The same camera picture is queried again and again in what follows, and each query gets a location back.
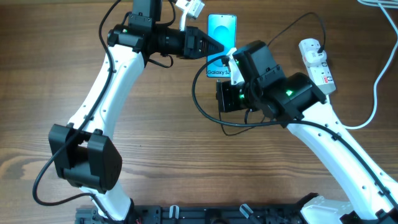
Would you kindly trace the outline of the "blue Samsung Galaxy smartphone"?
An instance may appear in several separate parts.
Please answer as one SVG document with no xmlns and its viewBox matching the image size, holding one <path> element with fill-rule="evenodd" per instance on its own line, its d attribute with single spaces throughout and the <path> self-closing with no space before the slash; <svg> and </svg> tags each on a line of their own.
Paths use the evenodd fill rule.
<svg viewBox="0 0 398 224">
<path fill-rule="evenodd" d="M 210 55 L 207 57 L 207 61 L 220 55 L 226 55 L 236 46 L 236 22 L 237 17 L 234 14 L 208 15 L 208 35 L 222 44 L 224 50 L 221 53 Z M 206 75 L 208 78 L 229 78 L 231 72 L 219 59 L 207 66 Z"/>
</svg>

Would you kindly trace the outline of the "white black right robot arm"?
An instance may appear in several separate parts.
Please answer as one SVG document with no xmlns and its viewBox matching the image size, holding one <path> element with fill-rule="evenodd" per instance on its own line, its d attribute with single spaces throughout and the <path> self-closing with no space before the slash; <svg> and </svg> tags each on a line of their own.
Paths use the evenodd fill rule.
<svg viewBox="0 0 398 224">
<path fill-rule="evenodd" d="M 270 125 L 307 145 L 345 192 L 345 202 L 305 198 L 298 211 L 307 223 L 397 222 L 397 182 L 350 135 L 309 76 L 286 76 L 260 40 L 230 49 L 221 61 L 230 79 L 217 86 L 220 110 L 262 111 Z"/>
</svg>

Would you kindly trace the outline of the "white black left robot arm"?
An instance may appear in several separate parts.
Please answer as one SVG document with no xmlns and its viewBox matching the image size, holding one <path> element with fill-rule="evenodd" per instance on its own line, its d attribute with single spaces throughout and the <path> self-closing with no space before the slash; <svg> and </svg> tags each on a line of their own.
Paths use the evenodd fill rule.
<svg viewBox="0 0 398 224">
<path fill-rule="evenodd" d="M 200 15 L 203 2 L 170 4 L 182 12 L 178 29 L 171 22 L 161 22 L 161 1 L 134 1 L 122 23 L 101 38 L 105 58 L 83 104 L 67 125 L 54 125 L 49 132 L 49 164 L 60 178 L 94 202 L 92 222 L 141 222 L 119 182 L 122 158 L 112 138 L 125 100 L 151 55 L 198 59 L 224 49 L 199 28 L 186 24 L 187 19 Z"/>
</svg>

